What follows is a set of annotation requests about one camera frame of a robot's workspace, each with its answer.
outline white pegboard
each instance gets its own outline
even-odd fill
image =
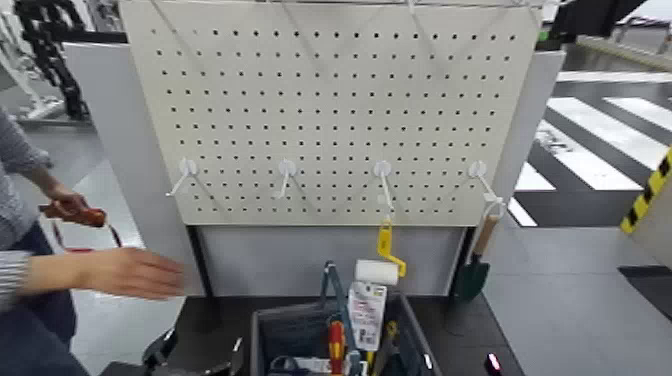
[[[528,7],[124,2],[187,224],[475,225],[540,25]],[[275,199],[293,161],[297,174]]]

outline metal hook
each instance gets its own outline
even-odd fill
[[[390,208],[390,211],[394,210],[394,205],[392,205],[392,197],[390,196],[390,189],[387,186],[387,176],[392,172],[392,165],[388,161],[378,161],[373,166],[373,174],[380,178],[380,181],[383,185],[384,195],[378,196],[378,203],[381,205],[387,204]]]
[[[279,191],[273,193],[273,198],[279,199],[285,197],[287,191],[287,183],[289,182],[289,177],[296,175],[296,164],[289,159],[283,159],[278,164],[278,171],[284,176],[282,179],[282,187]]]
[[[166,193],[166,197],[172,197],[177,194],[177,191],[180,189],[184,181],[188,177],[196,177],[198,174],[198,166],[196,166],[196,162],[194,162],[191,159],[187,159],[186,157],[182,158],[180,160],[180,172],[182,172],[182,176],[177,180],[175,185],[173,186],[173,189],[171,189],[170,192]]]
[[[492,209],[495,206],[499,207],[499,211],[497,213],[497,219],[501,219],[504,216],[504,213],[506,213],[506,208],[504,207],[504,199],[500,196],[497,196],[495,194],[495,191],[492,190],[492,187],[490,187],[490,184],[488,184],[487,181],[483,178],[485,173],[488,170],[488,166],[485,164],[483,161],[476,161],[469,166],[469,171],[467,174],[469,175],[469,178],[471,179],[478,179],[481,182],[481,185],[483,185],[483,188],[485,189],[485,192],[483,193],[483,199],[485,200],[486,203],[488,203],[488,206],[485,208],[485,211],[483,212],[483,218],[488,216]]]

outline crosswalk stripe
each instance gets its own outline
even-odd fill
[[[604,100],[661,128],[672,131],[672,111],[666,108],[643,98],[604,98]]]
[[[595,190],[640,190],[642,187],[571,137],[542,120],[536,139],[550,154]]]
[[[516,218],[516,221],[518,221],[518,224],[520,224],[523,227],[536,227],[537,222],[530,217],[529,214],[527,214],[527,211],[523,209],[522,206],[520,206],[520,203],[513,197],[511,197],[511,200],[509,200],[509,212],[511,215],[513,215],[514,218]]]
[[[555,191],[555,187],[537,169],[525,162],[516,183],[516,191]]]
[[[672,73],[566,71],[558,73],[558,82],[672,82]]]
[[[651,170],[667,154],[665,145],[576,98],[551,98],[548,107]]]

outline yellow black caution tape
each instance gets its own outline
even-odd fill
[[[658,169],[651,174],[649,181],[644,187],[644,192],[641,195],[637,196],[635,203],[632,204],[632,209],[628,211],[628,214],[623,218],[621,222],[621,229],[627,233],[631,234],[635,231],[637,223],[646,215],[646,212],[649,211],[651,202],[656,197],[658,193],[663,189],[665,181],[667,178],[672,175],[670,170],[672,169],[672,149],[667,152],[663,161],[660,162]]]

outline jeans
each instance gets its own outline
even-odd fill
[[[10,249],[53,254],[38,223]],[[87,376],[70,353],[77,316],[70,291],[20,298],[0,314],[0,375]]]

